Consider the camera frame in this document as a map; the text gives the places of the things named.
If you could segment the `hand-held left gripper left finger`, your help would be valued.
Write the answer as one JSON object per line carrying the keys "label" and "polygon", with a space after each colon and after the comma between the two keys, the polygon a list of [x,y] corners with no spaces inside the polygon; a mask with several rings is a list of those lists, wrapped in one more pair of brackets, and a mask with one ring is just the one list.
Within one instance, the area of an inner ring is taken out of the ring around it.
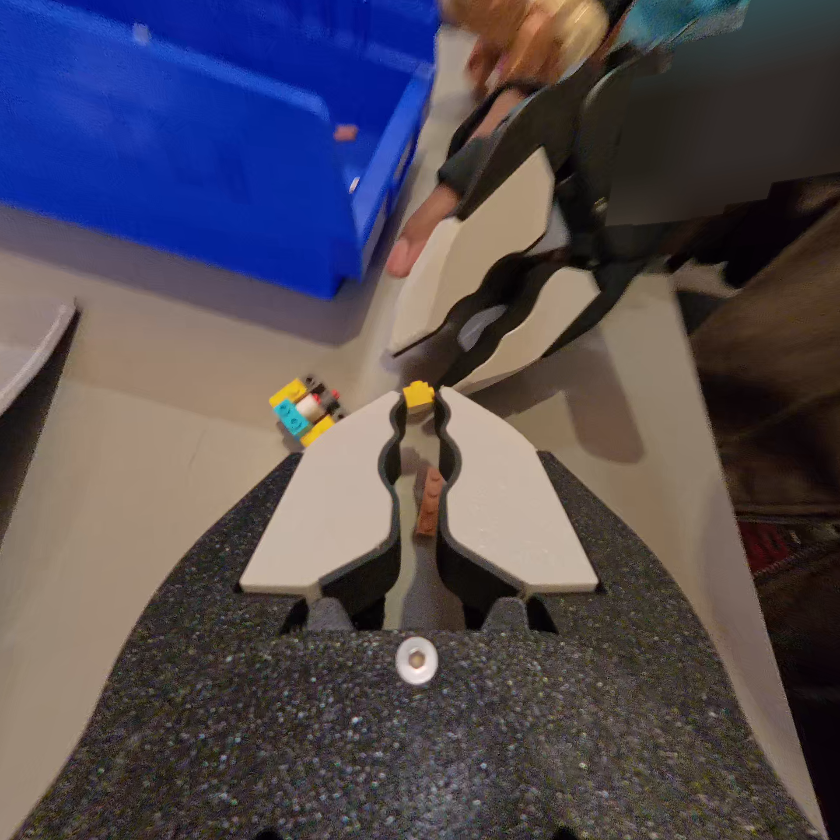
{"label": "hand-held left gripper left finger", "polygon": [[405,400],[388,392],[301,454],[239,579],[249,594],[384,597],[400,573]]}

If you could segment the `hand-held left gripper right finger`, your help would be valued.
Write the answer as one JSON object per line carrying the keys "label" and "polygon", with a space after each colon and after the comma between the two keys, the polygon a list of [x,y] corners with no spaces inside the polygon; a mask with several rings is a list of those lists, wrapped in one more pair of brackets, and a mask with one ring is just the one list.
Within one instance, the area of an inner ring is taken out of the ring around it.
{"label": "hand-held left gripper right finger", "polygon": [[453,388],[436,395],[441,577],[457,595],[594,592],[599,583],[537,449]]}

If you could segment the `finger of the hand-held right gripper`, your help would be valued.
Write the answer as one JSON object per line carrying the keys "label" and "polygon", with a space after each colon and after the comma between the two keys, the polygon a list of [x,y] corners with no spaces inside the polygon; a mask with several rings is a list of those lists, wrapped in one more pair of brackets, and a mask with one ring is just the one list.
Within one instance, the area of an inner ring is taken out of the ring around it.
{"label": "finger of the hand-held right gripper", "polygon": [[538,243],[550,225],[553,191],[548,155],[538,148],[467,219],[439,223],[403,282],[387,350],[405,352],[438,331],[499,260]]}
{"label": "finger of the hand-held right gripper", "polygon": [[541,358],[598,297],[600,289],[587,269],[559,268],[541,285],[530,312],[504,329],[488,360],[461,378],[454,389],[464,395],[499,383]]}

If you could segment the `orange toy brick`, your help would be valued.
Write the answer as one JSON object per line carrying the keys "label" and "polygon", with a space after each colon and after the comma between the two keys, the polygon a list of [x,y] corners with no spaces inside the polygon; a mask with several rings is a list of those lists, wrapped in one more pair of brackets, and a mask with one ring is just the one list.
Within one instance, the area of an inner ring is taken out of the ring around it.
{"label": "orange toy brick", "polygon": [[433,465],[427,468],[423,494],[418,508],[415,536],[433,538],[438,530],[440,502],[445,488],[445,478]]}

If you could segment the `grey desk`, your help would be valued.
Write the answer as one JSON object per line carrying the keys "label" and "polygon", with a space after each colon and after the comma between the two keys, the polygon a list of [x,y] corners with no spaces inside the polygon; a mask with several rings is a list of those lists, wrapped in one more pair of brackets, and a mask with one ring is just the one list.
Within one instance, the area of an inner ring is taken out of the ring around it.
{"label": "grey desk", "polygon": [[[2,544],[2,837],[48,788],[173,565],[286,454],[268,398],[314,373],[352,409],[398,382],[382,252],[331,301],[2,207],[2,303],[80,320]],[[663,274],[481,392],[625,521],[717,646],[804,814],[820,809]]]}

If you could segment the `person's right hand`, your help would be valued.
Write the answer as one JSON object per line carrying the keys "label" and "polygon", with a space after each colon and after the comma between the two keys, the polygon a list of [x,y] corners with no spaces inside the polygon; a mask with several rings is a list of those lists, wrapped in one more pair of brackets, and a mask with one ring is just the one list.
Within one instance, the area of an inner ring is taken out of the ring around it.
{"label": "person's right hand", "polygon": [[385,262],[387,273],[397,279],[406,278],[435,228],[449,217],[459,204],[459,195],[439,183],[422,205],[407,219]]}

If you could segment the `colourful toy brick model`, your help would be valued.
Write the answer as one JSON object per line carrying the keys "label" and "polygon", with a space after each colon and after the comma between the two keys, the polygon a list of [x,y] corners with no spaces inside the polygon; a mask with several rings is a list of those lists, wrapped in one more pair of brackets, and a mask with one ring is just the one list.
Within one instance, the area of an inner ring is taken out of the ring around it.
{"label": "colourful toy brick model", "polygon": [[297,377],[269,398],[278,428],[308,448],[346,416],[340,393],[315,375]]}

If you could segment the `blonde toy figure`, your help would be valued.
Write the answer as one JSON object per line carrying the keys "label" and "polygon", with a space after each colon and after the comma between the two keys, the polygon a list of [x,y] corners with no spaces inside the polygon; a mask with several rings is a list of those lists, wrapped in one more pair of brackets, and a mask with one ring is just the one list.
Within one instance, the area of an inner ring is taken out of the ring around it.
{"label": "blonde toy figure", "polygon": [[443,1],[444,21],[476,37],[465,73],[476,91],[507,81],[553,83],[592,58],[610,29],[596,1]]}

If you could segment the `brown zip hoodie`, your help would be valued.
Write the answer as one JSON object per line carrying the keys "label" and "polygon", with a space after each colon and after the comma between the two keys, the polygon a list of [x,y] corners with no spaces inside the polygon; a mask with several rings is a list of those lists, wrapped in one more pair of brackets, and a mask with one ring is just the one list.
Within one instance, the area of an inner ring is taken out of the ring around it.
{"label": "brown zip hoodie", "polygon": [[763,618],[794,714],[838,735],[838,174],[702,220],[668,259],[720,266],[684,306]]}

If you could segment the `blue storage bin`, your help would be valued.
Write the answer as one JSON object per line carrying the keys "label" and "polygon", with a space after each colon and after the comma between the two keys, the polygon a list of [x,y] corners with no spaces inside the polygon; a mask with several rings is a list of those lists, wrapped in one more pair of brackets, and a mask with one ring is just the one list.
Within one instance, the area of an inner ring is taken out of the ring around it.
{"label": "blue storage bin", "polygon": [[436,2],[3,1],[2,204],[322,299],[362,280]]}

